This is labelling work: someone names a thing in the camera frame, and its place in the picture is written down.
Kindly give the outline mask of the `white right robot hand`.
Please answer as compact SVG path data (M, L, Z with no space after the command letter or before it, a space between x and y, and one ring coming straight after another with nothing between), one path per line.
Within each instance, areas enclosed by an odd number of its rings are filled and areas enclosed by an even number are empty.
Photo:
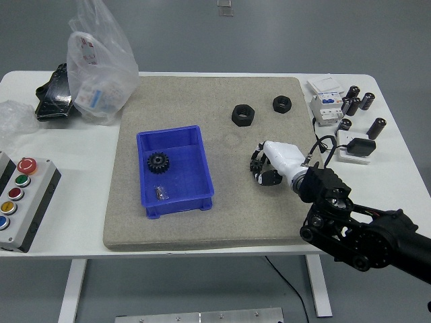
M302 152L293 144L264 141L257 145L249 168L261 186L275 186L286 178L290 188L297 191L308 170L305 160Z

